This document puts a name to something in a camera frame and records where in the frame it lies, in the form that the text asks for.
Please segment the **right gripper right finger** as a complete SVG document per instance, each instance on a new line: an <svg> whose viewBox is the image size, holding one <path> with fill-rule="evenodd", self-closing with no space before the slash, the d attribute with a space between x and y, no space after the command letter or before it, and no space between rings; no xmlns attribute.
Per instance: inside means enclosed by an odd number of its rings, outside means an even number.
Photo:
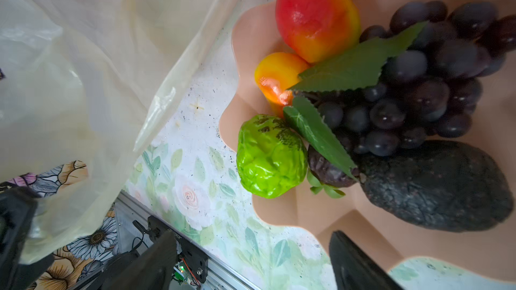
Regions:
<svg viewBox="0 0 516 290"><path fill-rule="evenodd" d="M334 231L329 254L338 290L403 288L342 231Z"/></svg>

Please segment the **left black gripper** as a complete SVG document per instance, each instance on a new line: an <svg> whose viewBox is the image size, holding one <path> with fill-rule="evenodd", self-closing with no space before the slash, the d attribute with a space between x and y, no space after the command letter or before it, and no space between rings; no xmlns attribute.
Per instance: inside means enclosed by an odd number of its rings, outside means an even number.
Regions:
<svg viewBox="0 0 516 290"><path fill-rule="evenodd" d="M13 187L1 193L2 289L28 289L52 266L52 255L33 264L20 261L38 198L38 194L27 187Z"/></svg>

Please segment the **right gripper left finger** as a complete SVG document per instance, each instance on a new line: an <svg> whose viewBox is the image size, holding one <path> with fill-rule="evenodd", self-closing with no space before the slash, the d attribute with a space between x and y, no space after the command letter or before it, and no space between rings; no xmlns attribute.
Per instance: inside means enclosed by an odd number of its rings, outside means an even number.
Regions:
<svg viewBox="0 0 516 290"><path fill-rule="evenodd" d="M168 289L177 262L177 243L172 231L164 232L141 255L126 252L106 270L101 289Z"/></svg>

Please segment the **dark avocado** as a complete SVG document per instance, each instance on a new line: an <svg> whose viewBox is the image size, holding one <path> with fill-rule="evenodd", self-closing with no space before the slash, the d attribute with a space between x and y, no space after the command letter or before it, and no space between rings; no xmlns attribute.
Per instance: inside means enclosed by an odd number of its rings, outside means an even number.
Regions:
<svg viewBox="0 0 516 290"><path fill-rule="evenodd" d="M357 164L361 188L373 205L422 228L490 230L515 207L498 164L463 142L430 140L389 157L364 154Z"/></svg>

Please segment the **green bumpy fruit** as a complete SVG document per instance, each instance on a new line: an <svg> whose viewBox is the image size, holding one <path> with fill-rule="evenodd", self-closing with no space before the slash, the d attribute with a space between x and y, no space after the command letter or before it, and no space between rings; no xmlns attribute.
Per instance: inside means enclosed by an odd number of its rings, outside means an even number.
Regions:
<svg viewBox="0 0 516 290"><path fill-rule="evenodd" d="M236 154L241 185L259 197L277 198L306 177L304 142L282 118L259 114L245 122Z"/></svg>

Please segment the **translucent cream plastic bag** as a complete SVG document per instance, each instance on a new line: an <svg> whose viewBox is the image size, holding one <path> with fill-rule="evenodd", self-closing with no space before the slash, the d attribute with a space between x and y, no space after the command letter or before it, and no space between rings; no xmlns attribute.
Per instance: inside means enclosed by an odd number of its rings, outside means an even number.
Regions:
<svg viewBox="0 0 516 290"><path fill-rule="evenodd" d="M273 0L1 0L1 180L40 194L21 262L79 243L122 190L150 208L175 173L233 183L218 123L231 30Z"/></svg>

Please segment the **dark purple grape bunch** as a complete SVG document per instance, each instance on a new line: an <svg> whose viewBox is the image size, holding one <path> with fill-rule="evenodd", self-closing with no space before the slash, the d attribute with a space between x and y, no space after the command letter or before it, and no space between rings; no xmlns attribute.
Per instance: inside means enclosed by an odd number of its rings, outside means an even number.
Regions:
<svg viewBox="0 0 516 290"><path fill-rule="evenodd" d="M475 138L515 158L515 16L488 1L449 12L443 1L413 1L373 25L360 44L310 67L290 87L335 136L340 151L307 136L309 146L350 176L364 154L389 157L431 136Z"/></svg>

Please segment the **small orange fruit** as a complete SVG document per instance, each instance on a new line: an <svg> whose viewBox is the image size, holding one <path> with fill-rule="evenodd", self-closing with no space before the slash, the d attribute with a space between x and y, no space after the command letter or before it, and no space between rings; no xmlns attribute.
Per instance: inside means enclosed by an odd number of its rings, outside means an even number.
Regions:
<svg viewBox="0 0 516 290"><path fill-rule="evenodd" d="M258 64L254 79L269 102L284 107L293 98L289 88L300 82L298 75L308 68L310 64L298 55L275 52Z"/></svg>

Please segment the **red yellow peach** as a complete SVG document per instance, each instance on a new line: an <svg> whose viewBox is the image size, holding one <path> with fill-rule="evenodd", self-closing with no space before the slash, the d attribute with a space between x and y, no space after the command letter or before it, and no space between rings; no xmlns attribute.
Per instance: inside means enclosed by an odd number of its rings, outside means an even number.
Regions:
<svg viewBox="0 0 516 290"><path fill-rule="evenodd" d="M354 47L361 34L352 0L276 0L275 21L283 41L312 64Z"/></svg>

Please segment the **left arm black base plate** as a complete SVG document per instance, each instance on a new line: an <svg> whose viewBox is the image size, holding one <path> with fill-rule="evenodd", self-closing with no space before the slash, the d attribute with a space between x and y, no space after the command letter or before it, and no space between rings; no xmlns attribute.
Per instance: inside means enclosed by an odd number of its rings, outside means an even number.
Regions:
<svg viewBox="0 0 516 290"><path fill-rule="evenodd" d="M175 249L175 254L171 256L175 267L177 269L179 266L185 268L185 277L190 277L197 288L200 288L206 282L208 276L208 255L186 236L170 228L155 216L149 216L146 219L146 226L138 220L134 220L132 224L142 233L142 243L145 242L145 236L148 236L148 239L153 244L156 244L165 234L168 236L172 235L173 240L169 243Z"/></svg>

